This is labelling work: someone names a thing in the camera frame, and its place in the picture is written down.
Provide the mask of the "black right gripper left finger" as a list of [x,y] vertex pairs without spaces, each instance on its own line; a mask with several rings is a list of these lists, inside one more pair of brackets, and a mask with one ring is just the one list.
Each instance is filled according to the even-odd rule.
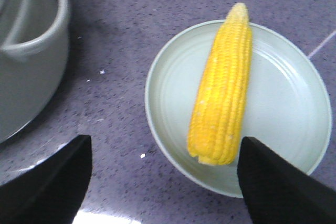
[[78,135],[1,186],[1,223],[72,223],[92,174],[92,142]]

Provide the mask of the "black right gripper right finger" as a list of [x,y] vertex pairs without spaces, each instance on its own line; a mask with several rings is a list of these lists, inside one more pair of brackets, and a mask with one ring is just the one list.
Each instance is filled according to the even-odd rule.
[[335,223],[335,191],[254,137],[244,137],[238,182],[253,223]]

